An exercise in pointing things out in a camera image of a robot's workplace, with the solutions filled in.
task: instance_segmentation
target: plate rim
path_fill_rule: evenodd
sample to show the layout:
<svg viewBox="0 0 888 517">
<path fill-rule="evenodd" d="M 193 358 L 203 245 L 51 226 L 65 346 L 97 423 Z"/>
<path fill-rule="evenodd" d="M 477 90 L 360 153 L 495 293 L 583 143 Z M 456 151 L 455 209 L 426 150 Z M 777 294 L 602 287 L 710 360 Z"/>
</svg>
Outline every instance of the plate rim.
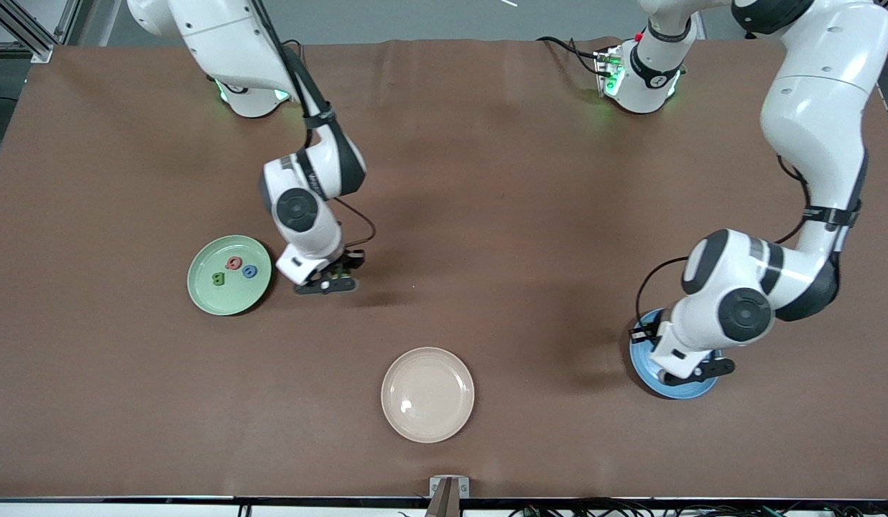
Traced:
<svg viewBox="0 0 888 517">
<path fill-rule="evenodd" d="M 261 271 L 267 275 L 266 288 L 264 288 L 264 290 L 262 291 L 262 294 L 260 294 L 259 297 L 256 298 L 256 301 L 252 302 L 250 305 L 248 305 L 248 307 L 245 307 L 245 308 L 240 309 L 238 311 L 224 312 L 224 311 L 208 310 L 207 308 L 202 307 L 200 302 L 198 302 L 198 299 L 195 298 L 195 295 L 197 294 L 197 292 L 195 292 L 195 290 L 192 289 L 192 269 L 195 268 L 195 262 L 198 261 L 198 258 L 200 258 L 200 256 L 203 253 L 208 251 L 208 248 L 214 248 L 214 246 L 216 244 L 218 244 L 218 242 L 223 241 L 223 240 L 227 240 L 227 239 L 233 239 L 233 238 L 240 238 L 241 240 L 246 240 L 248 244 L 254 244 L 255 246 L 257 246 L 257 248 L 259 248 L 259 250 L 263 253 L 263 255 L 265 255 L 265 256 L 267 256 L 267 258 L 269 258 L 269 268 L 267 268 L 266 271 Z M 200 308 L 205 313 L 208 313 L 210 315 L 237 315 L 243 311 L 246 311 L 250 307 L 253 307 L 253 305 L 255 305 L 259 300 L 262 299 L 262 295 L 266 294 L 266 291 L 269 291 L 269 283 L 271 281 L 271 274 L 272 274 L 272 259 L 271 259 L 271 255 L 269 254 L 269 249 L 267 249 L 266 246 L 264 246 L 264 244 L 259 242 L 258 239 L 251 238 L 251 236 L 244 236 L 241 233 L 232 233 L 231 235 L 220 236 L 220 238 L 217 238 L 217 239 L 212 240 L 211 242 L 208 242 L 208 244 L 205 244 L 203 248 L 201 248 L 200 250 L 198 250 L 197 253 L 195 253 L 194 258 L 192 258 L 192 261 L 188 263 L 188 271 L 185 272 L 185 290 L 188 291 L 188 297 L 189 297 L 189 299 L 192 300 L 193 304 L 195 304 L 195 307 Z"/>
<path fill-rule="evenodd" d="M 420 353 L 420 351 L 434 351 L 434 353 L 443 353 L 444 356 L 448 356 L 453 358 L 454 360 L 457 360 L 457 364 L 460 364 L 460 366 L 463 367 L 463 370 L 466 373 L 465 381 L 468 387 L 467 391 L 470 393 L 470 409 L 469 411 L 467 411 L 466 418 L 463 420 L 463 422 L 461 422 L 460 425 L 456 426 L 456 429 L 454 429 L 453 432 L 448 433 L 442 438 L 417 439 L 412 436 L 407 436 L 396 424 L 394 424 L 394 420 L 389 418 L 389 408 L 386 403 L 386 396 L 384 396 L 387 391 L 386 386 L 389 379 L 389 374 L 394 370 L 397 364 L 401 363 L 402 360 L 407 359 L 407 356 L 415 353 Z M 457 356 L 457 354 L 453 353 L 453 351 L 445 350 L 440 347 L 418 347 L 405 351 L 404 353 L 400 354 L 400 356 L 397 357 L 396 360 L 392 361 L 392 363 L 389 364 L 389 367 L 384 374 L 384 380 L 381 382 L 381 409 L 384 412 L 384 418 L 386 418 L 389 426 L 392 427 L 394 431 L 398 433 L 398 435 L 402 436 L 402 438 L 408 439 L 411 442 L 416 442 L 417 444 L 437 444 L 438 442 L 444 442 L 445 439 L 453 438 L 453 436 L 457 435 L 457 433 L 460 432 L 464 426 L 466 426 L 466 422 L 470 421 L 470 416 L 473 416 L 473 408 L 476 408 L 476 382 L 474 382 L 473 380 L 473 374 L 470 372 L 470 368 L 466 365 L 466 363 L 463 362 L 463 360 L 461 360 L 460 357 Z"/>
</svg>

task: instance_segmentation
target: black circular joint cap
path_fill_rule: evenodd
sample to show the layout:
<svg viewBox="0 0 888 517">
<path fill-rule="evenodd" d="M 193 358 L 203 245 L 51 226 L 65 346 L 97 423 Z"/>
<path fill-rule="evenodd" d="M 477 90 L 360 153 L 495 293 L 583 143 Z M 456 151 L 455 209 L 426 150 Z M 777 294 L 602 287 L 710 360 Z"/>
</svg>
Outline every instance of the black circular joint cap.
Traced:
<svg viewBox="0 0 888 517">
<path fill-rule="evenodd" d="M 773 309 L 759 291 L 742 287 L 726 294 L 719 304 L 719 324 L 734 341 L 750 341 L 769 328 Z"/>
<path fill-rule="evenodd" d="M 274 204 L 277 219 L 295 232 L 306 232 L 313 228 L 318 211 L 316 197 L 303 189 L 285 190 Z"/>
<path fill-rule="evenodd" d="M 772 34 L 808 10 L 815 0 L 756 0 L 740 7 L 732 2 L 732 16 L 747 32 Z"/>
</svg>

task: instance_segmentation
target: white plate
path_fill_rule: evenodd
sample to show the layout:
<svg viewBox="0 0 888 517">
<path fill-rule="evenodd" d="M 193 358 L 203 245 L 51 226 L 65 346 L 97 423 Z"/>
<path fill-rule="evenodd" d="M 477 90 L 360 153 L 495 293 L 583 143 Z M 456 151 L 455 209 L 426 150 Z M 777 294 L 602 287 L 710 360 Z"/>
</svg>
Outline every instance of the white plate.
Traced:
<svg viewBox="0 0 888 517">
<path fill-rule="evenodd" d="M 473 412 L 476 390 L 463 361 L 447 350 L 409 350 L 387 370 L 381 389 L 384 415 L 405 438 L 419 444 L 457 434 Z"/>
</svg>

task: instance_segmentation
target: blue plate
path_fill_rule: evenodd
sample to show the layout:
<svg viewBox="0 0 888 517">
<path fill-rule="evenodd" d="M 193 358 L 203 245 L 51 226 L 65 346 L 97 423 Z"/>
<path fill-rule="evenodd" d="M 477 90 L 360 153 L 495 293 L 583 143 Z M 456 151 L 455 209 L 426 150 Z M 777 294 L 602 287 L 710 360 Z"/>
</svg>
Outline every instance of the blue plate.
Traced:
<svg viewBox="0 0 888 517">
<path fill-rule="evenodd" d="M 661 309 L 655 309 L 644 315 L 641 323 L 643 325 L 651 323 L 655 319 L 655 315 L 660 311 Z M 635 368 L 635 373 L 638 373 L 642 383 L 645 383 L 646 386 L 658 393 L 658 395 L 677 400 L 696 399 L 697 396 L 704 395 L 716 385 L 717 377 L 706 379 L 700 383 L 687 383 L 687 385 L 680 386 L 665 385 L 665 383 L 658 379 L 658 372 L 661 371 L 661 367 L 648 358 L 650 353 L 652 353 L 651 341 L 645 340 L 641 343 L 633 343 L 630 340 L 629 358 L 632 360 L 632 367 Z M 719 350 L 710 353 L 711 357 L 720 357 L 721 355 L 722 353 Z"/>
</svg>

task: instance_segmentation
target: brown table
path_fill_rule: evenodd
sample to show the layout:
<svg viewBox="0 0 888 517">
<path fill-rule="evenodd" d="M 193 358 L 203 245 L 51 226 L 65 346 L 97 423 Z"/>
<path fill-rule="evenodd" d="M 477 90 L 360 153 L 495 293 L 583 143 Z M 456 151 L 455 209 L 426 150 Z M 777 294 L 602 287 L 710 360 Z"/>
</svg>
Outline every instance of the brown table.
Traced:
<svg viewBox="0 0 888 517">
<path fill-rule="evenodd" d="M 256 190 L 299 109 L 239 118 L 185 49 L 57 49 L 0 156 L 0 496 L 888 496 L 888 118 L 872 99 L 865 211 L 818 317 L 730 350 L 708 395 L 649 395 L 622 359 L 649 269 L 801 210 L 757 126 L 780 52 L 699 42 L 635 116 L 534 42 L 307 50 L 369 164 L 379 226 L 355 294 L 211 317 L 185 270 L 218 236 L 282 248 Z M 346 236 L 366 232 L 338 209 Z M 680 295 L 677 268 L 644 307 Z M 441 444 L 389 428 L 379 385 L 419 346 L 476 379 Z"/>
</svg>

